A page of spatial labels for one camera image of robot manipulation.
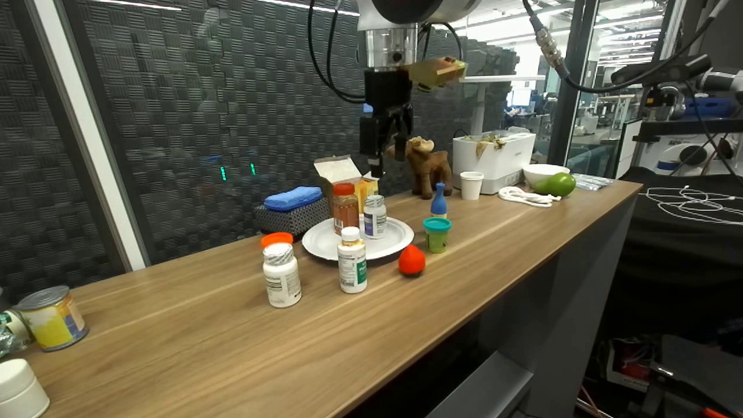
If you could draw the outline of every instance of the jar lid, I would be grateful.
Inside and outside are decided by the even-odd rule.
[[[424,217],[423,227],[428,233],[449,233],[451,230],[451,220],[449,217]]]
[[[259,237],[263,248],[267,248],[270,244],[279,244],[279,242],[294,244],[294,234],[279,230],[279,233],[270,233],[270,234]]]
[[[32,374],[25,357],[0,361],[0,402],[7,402],[23,392],[38,375]]]
[[[342,230],[342,242],[357,242],[357,238],[361,238],[361,233],[357,227]]]
[[[25,295],[16,308],[19,312],[38,312],[38,308],[43,308],[43,307],[50,307],[56,302],[60,302],[63,296],[70,295],[70,285],[50,285],[50,288],[41,288],[38,293],[31,293]]]
[[[263,258],[267,265],[284,265],[284,263],[292,259],[292,244],[286,244],[286,242],[270,244],[263,250]]]
[[[352,183],[334,183],[331,195],[352,195]]]
[[[372,209],[385,207],[385,198],[380,198],[380,195],[368,195],[368,198],[367,198],[367,207],[372,207]]]

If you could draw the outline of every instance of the white cup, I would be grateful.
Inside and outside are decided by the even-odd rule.
[[[49,396],[23,357],[0,361],[0,416],[40,418]]]
[[[461,171],[461,200],[478,200],[483,187],[483,171]]]

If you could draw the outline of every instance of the small bottle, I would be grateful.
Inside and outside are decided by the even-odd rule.
[[[361,293],[368,285],[367,277],[367,244],[357,227],[342,230],[339,273],[344,293]]]
[[[342,234],[342,230],[349,226],[357,227],[357,200],[352,183],[331,186],[331,217],[337,234]]]
[[[292,307],[301,296],[300,267],[292,246],[270,244],[263,250],[264,291],[272,307]]]
[[[379,237],[385,230],[385,223],[387,223],[385,198],[368,195],[365,207],[365,234]]]
[[[443,183],[443,181],[439,181],[439,183],[437,183],[437,195],[435,195],[435,200],[431,200],[431,215],[435,215],[435,217],[445,217],[445,198],[443,198],[443,187],[445,187],[445,183]]]

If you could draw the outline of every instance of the toy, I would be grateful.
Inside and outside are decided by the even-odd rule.
[[[413,169],[415,183],[413,195],[430,200],[435,195],[435,183],[443,181],[443,195],[452,193],[449,150],[435,150],[431,139],[410,136],[407,141],[403,156]]]
[[[396,258],[396,270],[401,277],[420,277],[424,270],[424,253],[417,246],[407,246]]]

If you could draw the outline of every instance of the white plate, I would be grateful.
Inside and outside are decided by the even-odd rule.
[[[339,259],[339,242],[342,237],[331,227],[334,217],[324,217],[322,223],[309,227],[301,237],[301,246],[324,259]],[[367,242],[367,259],[379,259],[392,253],[400,253],[403,246],[413,242],[413,230],[387,215],[385,233],[379,237],[361,237]]]

